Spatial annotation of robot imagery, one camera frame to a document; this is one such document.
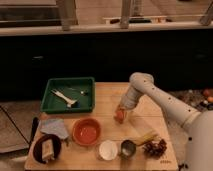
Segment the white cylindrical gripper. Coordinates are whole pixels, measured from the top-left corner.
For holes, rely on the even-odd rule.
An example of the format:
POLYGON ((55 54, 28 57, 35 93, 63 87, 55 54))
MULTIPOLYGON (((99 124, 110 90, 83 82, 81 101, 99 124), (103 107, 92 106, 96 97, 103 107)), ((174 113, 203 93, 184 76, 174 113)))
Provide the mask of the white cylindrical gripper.
POLYGON ((139 100, 143 95, 143 92, 137 90, 133 86, 130 86, 123 94, 120 105, 118 105, 115 109, 115 117, 120 118, 122 116, 122 109, 125 109, 123 110, 123 122, 125 122, 130 115, 130 110, 134 109, 138 105, 139 100))

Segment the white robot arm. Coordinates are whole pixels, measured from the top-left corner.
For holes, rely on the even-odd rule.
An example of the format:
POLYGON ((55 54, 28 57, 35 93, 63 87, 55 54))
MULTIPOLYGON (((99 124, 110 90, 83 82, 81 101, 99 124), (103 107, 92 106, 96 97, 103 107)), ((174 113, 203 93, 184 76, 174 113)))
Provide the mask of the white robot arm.
POLYGON ((200 112, 154 85, 151 74, 135 72, 114 118, 122 123, 129 110, 147 95, 188 134, 184 171, 213 171, 213 110, 200 112))

